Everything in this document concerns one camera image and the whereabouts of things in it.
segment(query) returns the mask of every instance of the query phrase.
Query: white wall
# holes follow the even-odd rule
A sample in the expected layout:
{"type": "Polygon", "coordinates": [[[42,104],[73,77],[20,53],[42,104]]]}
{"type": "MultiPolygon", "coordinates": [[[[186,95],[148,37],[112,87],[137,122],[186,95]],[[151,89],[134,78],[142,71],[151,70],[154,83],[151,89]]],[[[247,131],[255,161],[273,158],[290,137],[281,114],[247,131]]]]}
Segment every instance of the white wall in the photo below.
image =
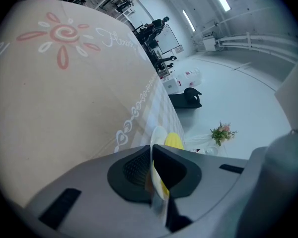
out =
{"type": "Polygon", "coordinates": [[[219,122],[231,122],[237,130],[236,138],[225,142],[228,157],[248,159],[252,151],[268,146],[274,139],[288,133],[289,122],[276,100],[274,82],[262,74],[258,79],[230,67],[234,62],[212,60],[203,55],[189,57],[174,67],[174,73],[197,67],[202,73],[202,84],[196,86],[202,93],[202,107],[195,111],[178,111],[186,137],[210,133],[219,122]]]}
{"type": "MultiPolygon", "coordinates": [[[[185,23],[183,16],[176,10],[176,8],[168,0],[140,0],[142,5],[148,10],[154,19],[163,19],[168,16],[170,21],[167,23],[177,38],[179,44],[183,46],[184,51],[176,54],[178,59],[182,59],[192,55],[194,51],[193,42],[191,40],[192,31],[185,23]]],[[[151,23],[151,20],[139,4],[135,3],[133,8],[135,13],[130,15],[130,19],[135,27],[142,23],[151,23]]]]}

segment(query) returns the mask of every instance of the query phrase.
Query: white plate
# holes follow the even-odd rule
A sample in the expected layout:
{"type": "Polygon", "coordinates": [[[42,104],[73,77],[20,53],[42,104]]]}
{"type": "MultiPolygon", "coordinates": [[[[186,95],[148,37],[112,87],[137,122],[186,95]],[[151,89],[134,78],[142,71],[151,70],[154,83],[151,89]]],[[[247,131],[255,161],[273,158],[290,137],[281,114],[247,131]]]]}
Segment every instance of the white plate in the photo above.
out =
{"type": "Polygon", "coordinates": [[[152,148],[153,145],[164,145],[167,136],[168,132],[162,126],[154,128],[151,135],[150,148],[152,148]]]}

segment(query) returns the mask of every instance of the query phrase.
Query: beige tablecloth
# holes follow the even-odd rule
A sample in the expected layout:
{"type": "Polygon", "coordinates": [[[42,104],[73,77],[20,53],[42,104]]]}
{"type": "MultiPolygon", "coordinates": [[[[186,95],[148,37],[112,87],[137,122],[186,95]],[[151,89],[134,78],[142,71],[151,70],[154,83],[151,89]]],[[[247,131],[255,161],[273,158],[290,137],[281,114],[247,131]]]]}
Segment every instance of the beige tablecloth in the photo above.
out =
{"type": "Polygon", "coordinates": [[[130,29],[55,0],[14,6],[0,28],[0,186],[24,206],[79,163],[183,129],[130,29]]]}

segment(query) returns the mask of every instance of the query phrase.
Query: pink sun design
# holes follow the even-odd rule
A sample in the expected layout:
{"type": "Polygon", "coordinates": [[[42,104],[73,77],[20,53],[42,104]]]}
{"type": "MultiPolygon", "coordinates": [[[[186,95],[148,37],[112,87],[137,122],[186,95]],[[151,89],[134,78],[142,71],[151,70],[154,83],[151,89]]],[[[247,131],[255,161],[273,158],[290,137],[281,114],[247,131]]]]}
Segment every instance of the pink sun design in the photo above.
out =
{"type": "MultiPolygon", "coordinates": [[[[78,42],[79,38],[81,37],[78,34],[78,31],[71,26],[71,24],[73,23],[73,20],[70,18],[68,19],[68,24],[62,24],[61,21],[51,12],[48,12],[46,14],[46,17],[54,23],[57,23],[56,26],[52,27],[52,29],[50,30],[50,32],[46,32],[46,31],[32,31],[32,32],[27,32],[24,34],[21,34],[20,36],[18,36],[16,38],[17,41],[26,41],[29,39],[33,39],[36,37],[40,37],[40,36],[44,36],[49,34],[50,38],[52,39],[52,41],[49,42],[45,42],[43,43],[40,47],[39,47],[39,52],[40,53],[44,53],[46,52],[51,45],[53,44],[53,42],[56,43],[60,43],[61,47],[58,50],[57,53],[57,63],[59,68],[61,69],[67,69],[69,67],[69,54],[66,48],[66,45],[75,45],[75,43],[78,42]]],[[[51,28],[50,24],[47,22],[43,22],[43,21],[39,21],[38,25],[42,26],[42,27],[46,27],[46,28],[51,28]]],[[[89,28],[88,24],[79,24],[77,26],[78,29],[85,29],[85,28],[89,28]]],[[[83,37],[88,38],[88,39],[94,39],[93,36],[90,35],[83,35],[83,37]]],[[[88,43],[88,42],[83,42],[83,46],[87,47],[89,49],[92,49],[94,51],[100,51],[101,49],[93,44],[93,43],[88,43]]],[[[88,53],[79,45],[75,45],[77,52],[83,56],[83,57],[88,57],[88,53]]]]}

